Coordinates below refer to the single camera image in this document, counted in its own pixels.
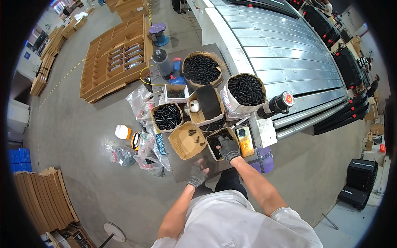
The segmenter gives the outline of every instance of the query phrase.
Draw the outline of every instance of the white container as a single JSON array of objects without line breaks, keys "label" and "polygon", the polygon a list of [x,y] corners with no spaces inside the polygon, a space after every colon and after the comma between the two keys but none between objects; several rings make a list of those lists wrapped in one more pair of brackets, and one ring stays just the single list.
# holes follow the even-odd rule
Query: white container
[{"label": "white container", "polygon": [[128,128],[125,125],[117,125],[115,134],[122,140],[128,140],[131,135],[131,128]]}]

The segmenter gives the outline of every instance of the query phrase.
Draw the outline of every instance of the gold phone case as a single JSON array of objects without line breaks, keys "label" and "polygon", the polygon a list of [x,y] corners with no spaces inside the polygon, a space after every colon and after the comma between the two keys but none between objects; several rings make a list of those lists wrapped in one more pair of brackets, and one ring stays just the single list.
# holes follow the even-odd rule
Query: gold phone case
[{"label": "gold phone case", "polygon": [[[240,136],[240,130],[245,131],[244,136]],[[251,138],[251,133],[249,131],[249,127],[242,127],[236,130],[237,133],[237,139],[240,142],[240,151],[241,151],[241,156],[243,158],[254,155],[254,146],[252,145],[252,138]]]}]

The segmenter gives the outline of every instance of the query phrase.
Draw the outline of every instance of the white box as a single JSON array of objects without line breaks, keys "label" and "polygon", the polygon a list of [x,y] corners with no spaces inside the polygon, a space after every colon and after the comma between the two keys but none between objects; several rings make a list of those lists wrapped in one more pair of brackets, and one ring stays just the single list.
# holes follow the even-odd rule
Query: white box
[{"label": "white box", "polygon": [[[170,98],[168,97],[168,91],[171,90],[183,90],[185,95],[184,98]],[[189,97],[189,91],[187,85],[166,85],[164,88],[164,98],[166,103],[187,103],[187,98]]]}]

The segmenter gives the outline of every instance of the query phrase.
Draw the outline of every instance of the gray knit glove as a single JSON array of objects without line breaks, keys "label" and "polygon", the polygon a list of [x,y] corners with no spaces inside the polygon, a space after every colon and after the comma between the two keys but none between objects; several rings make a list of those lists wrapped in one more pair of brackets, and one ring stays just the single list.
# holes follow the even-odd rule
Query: gray knit glove
[{"label": "gray knit glove", "polygon": [[241,156],[240,148],[234,140],[230,140],[229,137],[224,138],[222,136],[219,136],[218,140],[221,143],[219,152],[229,163],[235,157]]},{"label": "gray knit glove", "polygon": [[205,179],[207,177],[207,173],[210,169],[203,169],[201,166],[201,162],[203,159],[199,159],[196,161],[192,167],[192,170],[190,171],[189,174],[189,179],[187,180],[187,184],[193,185],[195,188],[200,186],[205,182]]}]

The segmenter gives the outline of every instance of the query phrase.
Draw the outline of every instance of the yellow cable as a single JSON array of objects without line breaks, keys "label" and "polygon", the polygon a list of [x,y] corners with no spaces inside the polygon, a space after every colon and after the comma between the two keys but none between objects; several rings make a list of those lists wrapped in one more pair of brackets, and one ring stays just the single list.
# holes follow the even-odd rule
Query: yellow cable
[{"label": "yellow cable", "polygon": [[142,77],[141,77],[142,71],[145,70],[146,68],[149,68],[150,66],[155,66],[155,65],[149,65],[149,66],[146,66],[145,68],[143,68],[143,69],[141,70],[141,73],[139,74],[139,79],[140,79],[143,83],[145,83],[145,84],[154,85],[154,84],[150,84],[150,83],[147,83],[147,82],[143,81],[143,80],[142,80]]}]

